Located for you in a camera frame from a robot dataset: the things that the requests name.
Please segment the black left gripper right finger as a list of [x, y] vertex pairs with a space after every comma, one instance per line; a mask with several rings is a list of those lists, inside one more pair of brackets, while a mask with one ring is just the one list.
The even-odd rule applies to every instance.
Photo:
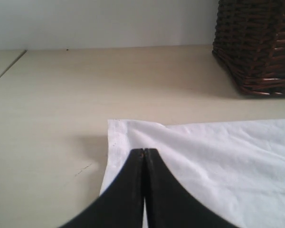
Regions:
[[144, 198], [149, 228], [231, 228], [173, 176], [156, 149], [144, 150]]

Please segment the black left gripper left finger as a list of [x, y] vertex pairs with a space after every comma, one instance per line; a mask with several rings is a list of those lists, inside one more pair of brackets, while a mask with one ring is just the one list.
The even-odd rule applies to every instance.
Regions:
[[144, 150], [130, 151], [107, 189], [63, 228], [141, 228], [144, 210]]

